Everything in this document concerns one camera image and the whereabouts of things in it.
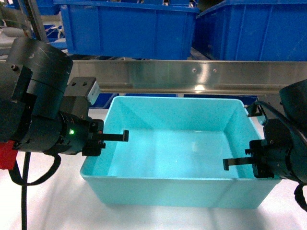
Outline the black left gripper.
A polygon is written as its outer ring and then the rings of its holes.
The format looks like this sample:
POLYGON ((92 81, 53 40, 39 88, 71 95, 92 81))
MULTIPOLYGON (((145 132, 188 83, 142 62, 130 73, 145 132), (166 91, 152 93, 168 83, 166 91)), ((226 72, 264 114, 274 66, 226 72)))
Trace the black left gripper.
POLYGON ((101 150, 106 147, 104 141, 129 141, 129 131, 123 130, 122 134, 102 134, 104 121, 86 117, 80 119, 75 115, 60 112, 59 118, 62 129, 57 142, 48 150, 46 155, 66 154, 76 155, 82 153, 83 156, 100 156, 101 150), (96 134, 102 134, 102 140, 94 139, 96 134))

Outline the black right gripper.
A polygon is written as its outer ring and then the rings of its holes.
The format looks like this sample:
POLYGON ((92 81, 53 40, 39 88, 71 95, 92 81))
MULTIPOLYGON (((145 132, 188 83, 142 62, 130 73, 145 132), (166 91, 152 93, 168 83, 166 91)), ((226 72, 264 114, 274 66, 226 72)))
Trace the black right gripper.
POLYGON ((291 131, 279 119, 268 119, 263 124, 265 139, 252 140, 246 154, 251 157, 223 159, 225 171, 230 166, 252 164, 253 174, 256 178, 274 178, 297 180, 290 161, 294 153, 291 131))

